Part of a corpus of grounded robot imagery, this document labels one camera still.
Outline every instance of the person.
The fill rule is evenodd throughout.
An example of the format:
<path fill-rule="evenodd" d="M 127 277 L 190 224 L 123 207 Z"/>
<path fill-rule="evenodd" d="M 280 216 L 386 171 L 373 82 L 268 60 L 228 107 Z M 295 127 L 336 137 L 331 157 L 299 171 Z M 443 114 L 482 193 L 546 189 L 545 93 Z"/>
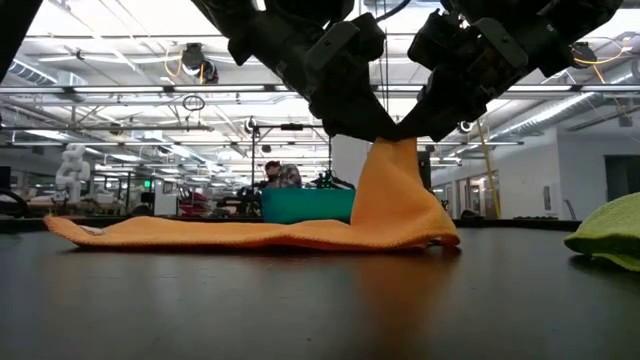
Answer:
<path fill-rule="evenodd" d="M 266 188 L 274 188 L 278 187 L 278 179 L 280 175 L 280 162 L 279 161 L 269 161 L 264 166 L 264 172 L 267 174 L 267 182 L 263 187 Z"/>
<path fill-rule="evenodd" d="M 302 188 L 302 177 L 298 167 L 293 164 L 282 165 L 279 169 L 278 186 L 280 188 Z"/>

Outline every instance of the green cloth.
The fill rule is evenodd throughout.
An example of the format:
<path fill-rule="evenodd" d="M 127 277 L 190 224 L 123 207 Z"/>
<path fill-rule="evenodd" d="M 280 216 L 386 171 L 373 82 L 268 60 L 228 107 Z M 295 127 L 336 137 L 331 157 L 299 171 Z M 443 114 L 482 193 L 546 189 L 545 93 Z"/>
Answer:
<path fill-rule="evenodd" d="M 603 205 L 564 243 L 573 251 L 640 271 L 640 193 Z"/>

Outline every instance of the fluorescent light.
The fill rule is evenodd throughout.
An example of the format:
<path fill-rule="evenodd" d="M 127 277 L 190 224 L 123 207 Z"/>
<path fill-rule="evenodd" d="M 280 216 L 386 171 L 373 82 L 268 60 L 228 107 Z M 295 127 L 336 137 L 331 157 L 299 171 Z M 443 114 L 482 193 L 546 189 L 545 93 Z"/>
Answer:
<path fill-rule="evenodd" d="M 229 141 L 185 141 L 181 142 L 185 146 L 225 146 L 229 145 Z"/>
<path fill-rule="evenodd" d="M 161 93 L 162 86 L 81 86 L 74 87 L 77 93 Z"/>
<path fill-rule="evenodd" d="M 422 90 L 422 85 L 396 85 L 389 86 L 389 91 L 397 91 L 397 92 L 418 92 Z"/>
<path fill-rule="evenodd" d="M 459 157 L 444 157 L 444 158 L 439 158 L 439 157 L 432 157 L 429 160 L 431 161 L 461 161 L 462 159 L 460 159 Z"/>
<path fill-rule="evenodd" d="M 431 167 L 458 167 L 462 164 L 431 164 Z"/>
<path fill-rule="evenodd" d="M 524 145 L 522 141 L 489 141 L 486 142 L 489 146 L 508 146 L 508 145 Z M 482 145 L 479 141 L 473 141 L 467 143 L 467 145 Z"/>
<path fill-rule="evenodd" d="M 176 92 L 255 92 L 264 91 L 264 86 L 246 86 L 246 85 L 202 85 L 202 86 L 176 86 L 173 88 Z"/>
<path fill-rule="evenodd" d="M 72 143 L 75 145 L 84 145 L 84 146 L 118 146 L 119 143 Z"/>
<path fill-rule="evenodd" d="M 33 134 L 33 135 L 38 135 L 38 136 L 42 136 L 42 137 L 46 137 L 49 139 L 54 139 L 54 140 L 65 140 L 68 139 L 68 137 L 60 132 L 57 131 L 51 131 L 51 130 L 27 130 L 26 131 L 29 134 Z"/>
<path fill-rule="evenodd" d="M 61 94 L 61 87 L 33 86 L 33 87 L 0 87 L 0 94 Z"/>
<path fill-rule="evenodd" d="M 102 155 L 102 153 L 96 149 L 92 149 L 92 148 L 86 148 L 85 149 L 86 152 L 91 153 L 91 154 L 95 154 L 95 155 Z"/>
<path fill-rule="evenodd" d="M 583 91 L 640 91 L 640 85 L 586 85 Z"/>
<path fill-rule="evenodd" d="M 68 61 L 68 60 L 76 60 L 78 59 L 75 56 L 50 56 L 50 57 L 42 57 L 38 59 L 38 62 L 58 62 L 58 61 Z"/>
<path fill-rule="evenodd" d="M 571 85 L 513 85 L 509 91 L 515 92 L 543 92 L 543 91 L 569 91 Z"/>
<path fill-rule="evenodd" d="M 163 146 L 163 145 L 171 145 L 172 142 L 132 142 L 132 143 L 124 143 L 127 146 Z"/>
<path fill-rule="evenodd" d="M 192 155 L 191 151 L 183 148 L 182 146 L 177 146 L 177 145 L 171 146 L 171 151 L 174 154 L 180 155 L 182 157 L 190 157 Z"/>
<path fill-rule="evenodd" d="M 111 154 L 110 156 L 122 161 L 140 161 L 141 160 L 139 157 L 134 155 Z"/>
<path fill-rule="evenodd" d="M 166 77 L 166 76 L 160 76 L 160 80 L 166 81 L 168 83 L 171 83 L 171 85 L 175 85 L 176 84 L 175 82 L 173 82 L 173 80 L 171 80 L 171 78 Z"/>
<path fill-rule="evenodd" d="M 54 142 L 12 142 L 9 143 L 13 146 L 62 146 L 62 143 L 54 143 Z"/>

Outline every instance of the white robot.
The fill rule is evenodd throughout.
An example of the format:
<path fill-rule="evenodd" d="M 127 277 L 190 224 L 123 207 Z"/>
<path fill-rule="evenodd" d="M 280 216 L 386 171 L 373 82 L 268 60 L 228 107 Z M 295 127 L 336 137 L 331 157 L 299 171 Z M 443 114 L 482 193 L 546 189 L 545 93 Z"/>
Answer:
<path fill-rule="evenodd" d="M 89 180 L 91 176 L 89 163 L 82 161 L 84 151 L 84 145 L 69 144 L 67 150 L 62 153 L 62 165 L 56 172 L 54 202 L 80 201 L 80 181 Z"/>

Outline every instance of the doorway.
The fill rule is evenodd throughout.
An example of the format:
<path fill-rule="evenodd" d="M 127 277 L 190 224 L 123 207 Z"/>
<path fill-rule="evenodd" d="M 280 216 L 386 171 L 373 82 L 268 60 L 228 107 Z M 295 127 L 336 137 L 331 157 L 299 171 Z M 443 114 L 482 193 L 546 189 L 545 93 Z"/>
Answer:
<path fill-rule="evenodd" d="M 640 156 L 604 157 L 607 175 L 607 200 L 640 192 Z"/>

